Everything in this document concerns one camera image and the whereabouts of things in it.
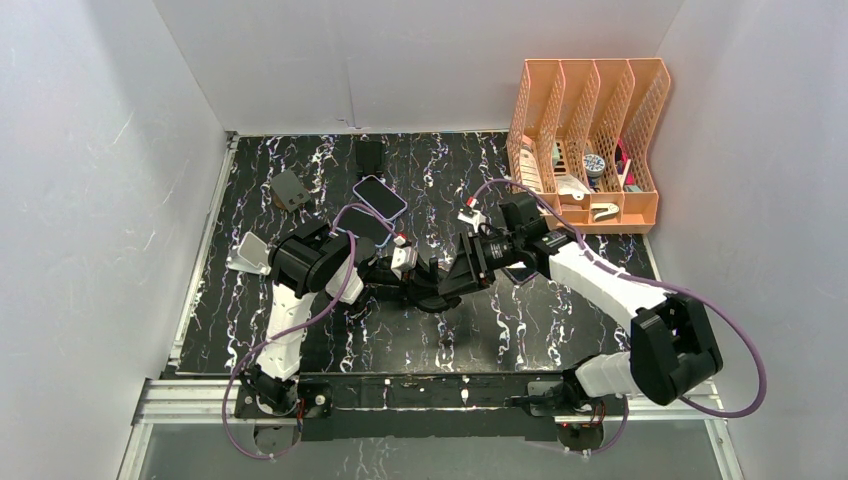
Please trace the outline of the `black round base phone stand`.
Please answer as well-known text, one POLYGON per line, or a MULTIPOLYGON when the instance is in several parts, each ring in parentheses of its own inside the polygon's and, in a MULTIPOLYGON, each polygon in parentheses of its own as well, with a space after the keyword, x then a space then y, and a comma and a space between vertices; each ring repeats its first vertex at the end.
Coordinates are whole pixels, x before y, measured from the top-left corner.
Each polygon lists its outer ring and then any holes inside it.
POLYGON ((461 298, 445 297, 439 286, 447 278, 436 257, 424 260, 418 257, 415 266, 404 275, 404 291, 408 302, 427 313, 443 313, 461 304, 461 298))

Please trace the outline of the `orange desk file organizer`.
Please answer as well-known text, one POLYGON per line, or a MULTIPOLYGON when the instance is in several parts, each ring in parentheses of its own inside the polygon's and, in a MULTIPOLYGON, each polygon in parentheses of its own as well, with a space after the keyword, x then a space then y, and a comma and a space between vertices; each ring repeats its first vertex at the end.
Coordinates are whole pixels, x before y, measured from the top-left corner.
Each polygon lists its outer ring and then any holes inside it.
POLYGON ((544 185, 539 194, 569 223, 593 234, 648 233, 659 206, 648 154, 670 90, 671 76, 660 58, 525 60, 507 136, 512 179, 520 183, 519 150, 526 135, 535 142, 532 152, 544 185), (625 187, 616 172, 619 140, 632 162, 625 187), (556 172, 555 143, 562 154, 556 172), (607 162, 601 178, 586 175, 583 156, 589 153, 607 162), (560 196, 554 176, 564 173, 592 193, 582 201, 560 196), (599 202, 618 204, 620 213, 594 222, 590 205, 599 202))

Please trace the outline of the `purple back magsafe phone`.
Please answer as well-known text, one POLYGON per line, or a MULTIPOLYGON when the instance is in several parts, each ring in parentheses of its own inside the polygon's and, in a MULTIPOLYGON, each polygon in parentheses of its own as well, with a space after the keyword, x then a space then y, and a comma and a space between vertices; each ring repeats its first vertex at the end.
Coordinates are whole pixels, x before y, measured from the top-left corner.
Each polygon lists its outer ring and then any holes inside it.
POLYGON ((524 285, 531 280, 533 280, 538 272, 535 269, 527 268, 527 267, 506 267, 503 269, 505 276, 514 284, 514 285, 524 285))

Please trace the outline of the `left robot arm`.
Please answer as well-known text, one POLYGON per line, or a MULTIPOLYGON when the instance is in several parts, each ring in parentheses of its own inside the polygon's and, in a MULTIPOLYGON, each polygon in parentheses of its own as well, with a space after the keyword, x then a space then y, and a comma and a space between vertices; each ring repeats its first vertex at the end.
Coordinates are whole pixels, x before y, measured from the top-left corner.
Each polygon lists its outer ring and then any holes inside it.
POLYGON ((305 330, 342 303, 353 305, 366 286, 383 277, 402 283, 418 263, 418 252, 390 225, 395 247, 388 258, 376 246, 336 225, 311 221, 283 236, 268 252, 271 310, 266 337, 234 369, 241 388, 264 414, 290 416, 305 401, 299 393, 305 330))

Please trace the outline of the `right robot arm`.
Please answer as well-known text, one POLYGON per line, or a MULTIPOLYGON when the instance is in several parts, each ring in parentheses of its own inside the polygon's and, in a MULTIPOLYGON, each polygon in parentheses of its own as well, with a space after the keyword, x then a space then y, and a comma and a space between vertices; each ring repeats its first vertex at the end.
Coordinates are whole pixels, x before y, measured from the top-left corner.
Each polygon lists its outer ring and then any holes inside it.
POLYGON ((561 389, 571 411, 590 413, 609 395, 642 394, 668 405, 722 370, 701 301, 626 279, 624 271, 591 257, 575 235, 550 229, 529 194, 509 197, 500 209, 504 228, 459 236, 438 294, 457 300, 488 288, 496 270, 522 263, 572 288, 614 319, 629 336, 630 348, 595 355, 564 373, 561 389))

